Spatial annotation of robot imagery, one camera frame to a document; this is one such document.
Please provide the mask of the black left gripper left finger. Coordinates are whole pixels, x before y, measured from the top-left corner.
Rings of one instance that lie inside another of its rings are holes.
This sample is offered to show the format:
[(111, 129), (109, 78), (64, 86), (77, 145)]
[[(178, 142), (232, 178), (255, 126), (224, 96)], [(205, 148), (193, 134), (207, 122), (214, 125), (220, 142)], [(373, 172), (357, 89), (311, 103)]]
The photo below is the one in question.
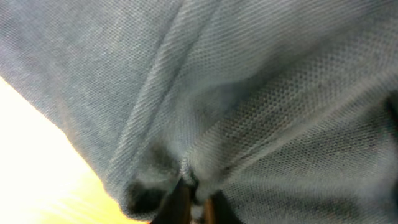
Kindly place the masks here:
[(150, 224), (189, 224), (190, 210), (191, 188), (180, 179)]

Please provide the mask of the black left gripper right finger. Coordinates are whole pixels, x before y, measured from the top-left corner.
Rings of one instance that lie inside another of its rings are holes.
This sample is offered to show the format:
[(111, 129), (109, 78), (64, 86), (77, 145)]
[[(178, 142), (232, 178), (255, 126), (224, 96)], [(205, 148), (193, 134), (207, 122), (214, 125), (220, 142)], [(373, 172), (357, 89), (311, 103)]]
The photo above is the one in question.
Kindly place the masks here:
[(204, 204), (205, 224), (242, 224), (222, 191), (217, 191)]

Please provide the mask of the blue t-shirt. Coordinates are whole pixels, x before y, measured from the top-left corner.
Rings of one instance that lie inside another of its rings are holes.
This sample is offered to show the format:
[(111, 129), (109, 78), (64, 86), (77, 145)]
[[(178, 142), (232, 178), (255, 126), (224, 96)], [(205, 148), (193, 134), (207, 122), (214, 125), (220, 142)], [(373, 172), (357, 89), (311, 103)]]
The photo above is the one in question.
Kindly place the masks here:
[(1, 75), (131, 218), (397, 222), (396, 1), (2, 1)]

